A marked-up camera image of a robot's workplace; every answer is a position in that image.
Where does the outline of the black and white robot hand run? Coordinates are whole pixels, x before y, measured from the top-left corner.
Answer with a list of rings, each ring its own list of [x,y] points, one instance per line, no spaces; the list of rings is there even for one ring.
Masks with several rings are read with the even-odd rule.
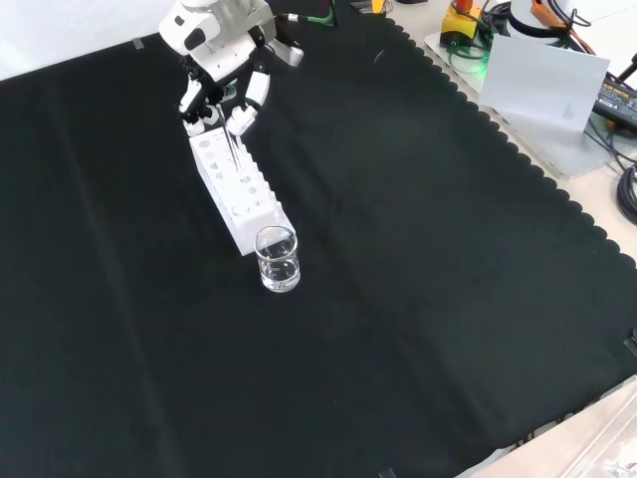
[[[270,52],[291,67],[304,56],[266,1],[179,1],[160,23],[159,34],[187,73],[178,111],[191,137],[203,133],[206,123],[217,122],[232,136],[243,135],[270,89],[260,55]],[[250,74],[245,104],[222,119],[225,88],[244,73]]]

